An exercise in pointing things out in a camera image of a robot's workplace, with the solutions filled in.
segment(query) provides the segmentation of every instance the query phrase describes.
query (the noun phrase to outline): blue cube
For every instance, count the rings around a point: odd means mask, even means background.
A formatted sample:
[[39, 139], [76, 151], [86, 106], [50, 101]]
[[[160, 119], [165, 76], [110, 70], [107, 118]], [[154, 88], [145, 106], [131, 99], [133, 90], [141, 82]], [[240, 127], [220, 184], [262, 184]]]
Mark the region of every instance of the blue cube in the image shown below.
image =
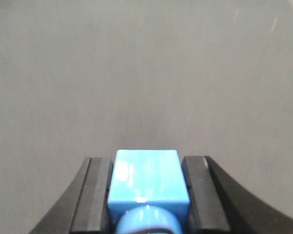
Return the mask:
[[189, 196], [176, 150], [119, 150], [108, 194], [112, 223], [139, 206], [174, 214], [184, 225]]

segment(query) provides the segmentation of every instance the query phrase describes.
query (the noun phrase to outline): gray surface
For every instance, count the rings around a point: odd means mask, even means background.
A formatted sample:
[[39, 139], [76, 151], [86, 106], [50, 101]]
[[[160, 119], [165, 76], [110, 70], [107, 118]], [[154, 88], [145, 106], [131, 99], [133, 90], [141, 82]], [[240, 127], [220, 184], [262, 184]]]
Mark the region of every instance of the gray surface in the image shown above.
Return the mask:
[[0, 0], [0, 234], [121, 148], [210, 155], [293, 217], [291, 3]]

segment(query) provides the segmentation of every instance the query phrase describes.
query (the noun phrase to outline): gray wall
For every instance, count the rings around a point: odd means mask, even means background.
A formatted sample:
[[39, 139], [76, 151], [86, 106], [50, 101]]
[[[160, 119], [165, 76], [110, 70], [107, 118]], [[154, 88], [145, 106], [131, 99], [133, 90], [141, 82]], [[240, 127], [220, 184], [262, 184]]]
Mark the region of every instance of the gray wall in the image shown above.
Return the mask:
[[0, 0], [0, 234], [122, 148], [210, 155], [293, 217], [293, 0]]

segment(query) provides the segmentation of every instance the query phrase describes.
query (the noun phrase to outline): black rubber pad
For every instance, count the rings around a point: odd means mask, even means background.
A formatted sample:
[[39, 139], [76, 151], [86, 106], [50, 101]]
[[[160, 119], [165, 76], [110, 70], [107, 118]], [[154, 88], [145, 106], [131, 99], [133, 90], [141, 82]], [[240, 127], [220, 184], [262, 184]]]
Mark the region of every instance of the black rubber pad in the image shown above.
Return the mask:
[[71, 234], [102, 234], [110, 231], [106, 201], [111, 174], [109, 158], [91, 159]]
[[230, 233], [225, 212], [203, 156], [186, 156], [182, 161], [190, 208], [187, 221], [189, 234]]

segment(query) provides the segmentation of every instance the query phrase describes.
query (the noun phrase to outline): blue plastic piece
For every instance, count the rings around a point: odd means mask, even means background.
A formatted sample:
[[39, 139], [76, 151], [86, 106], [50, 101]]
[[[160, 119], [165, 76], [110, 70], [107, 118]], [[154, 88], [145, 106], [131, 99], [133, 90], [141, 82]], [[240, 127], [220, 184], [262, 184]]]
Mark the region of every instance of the blue plastic piece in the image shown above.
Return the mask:
[[120, 219], [115, 234], [138, 233], [182, 234], [177, 218], [169, 211], [156, 206], [142, 206], [130, 210]]
[[139, 206], [156, 206], [185, 224], [189, 196], [176, 150], [119, 150], [108, 195], [112, 223]]

